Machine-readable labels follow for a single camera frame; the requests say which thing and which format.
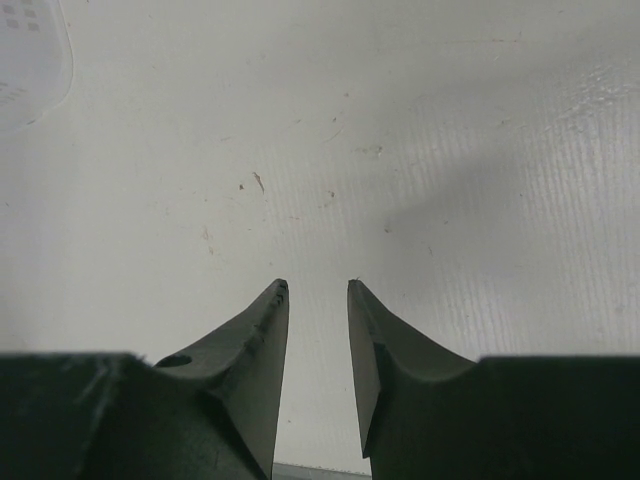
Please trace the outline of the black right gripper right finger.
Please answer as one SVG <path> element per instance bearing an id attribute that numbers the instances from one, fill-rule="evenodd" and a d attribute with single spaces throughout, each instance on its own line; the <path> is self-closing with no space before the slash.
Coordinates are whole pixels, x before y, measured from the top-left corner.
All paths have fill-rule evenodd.
<path id="1" fill-rule="evenodd" d="M 348 326 L 362 454 L 376 479 L 635 479 L 635 356 L 468 360 L 359 281 Z"/>

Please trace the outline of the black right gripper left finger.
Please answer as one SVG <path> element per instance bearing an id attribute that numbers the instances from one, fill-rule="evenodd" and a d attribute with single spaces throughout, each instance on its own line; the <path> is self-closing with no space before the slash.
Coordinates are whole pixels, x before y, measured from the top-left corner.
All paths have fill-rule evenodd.
<path id="1" fill-rule="evenodd" d="M 1 358 L 5 479 L 268 479 L 289 325 L 278 279 L 149 364 L 121 352 Z"/>

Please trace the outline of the large white perforated basket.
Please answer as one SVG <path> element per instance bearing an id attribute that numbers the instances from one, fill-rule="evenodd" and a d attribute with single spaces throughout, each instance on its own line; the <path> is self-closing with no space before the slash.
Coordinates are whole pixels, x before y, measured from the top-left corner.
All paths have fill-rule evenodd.
<path id="1" fill-rule="evenodd" d="M 61 5 L 1 2 L 1 130 L 29 125 L 69 92 L 73 56 Z"/>

